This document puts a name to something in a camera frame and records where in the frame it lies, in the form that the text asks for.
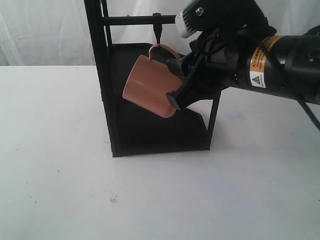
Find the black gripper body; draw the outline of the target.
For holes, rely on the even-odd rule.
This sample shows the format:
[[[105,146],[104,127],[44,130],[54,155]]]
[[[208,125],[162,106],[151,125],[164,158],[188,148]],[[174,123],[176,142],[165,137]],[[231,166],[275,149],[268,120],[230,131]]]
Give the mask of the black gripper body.
[[[200,36],[190,43],[191,53],[204,55],[202,74],[207,84],[206,95],[211,99],[227,88],[250,90],[249,61],[253,53],[253,42],[246,35],[238,35],[231,41],[213,33],[206,38]]]

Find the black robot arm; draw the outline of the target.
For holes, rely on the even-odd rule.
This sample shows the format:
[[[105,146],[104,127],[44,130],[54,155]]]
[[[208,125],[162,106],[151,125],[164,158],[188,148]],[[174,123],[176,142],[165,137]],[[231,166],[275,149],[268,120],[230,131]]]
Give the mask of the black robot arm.
[[[303,108],[319,104],[320,37],[274,32],[271,27],[261,32],[244,28],[229,40],[219,29],[202,33],[190,43],[190,54],[167,61],[183,81],[166,95],[170,104],[180,110],[227,88],[293,99]]]

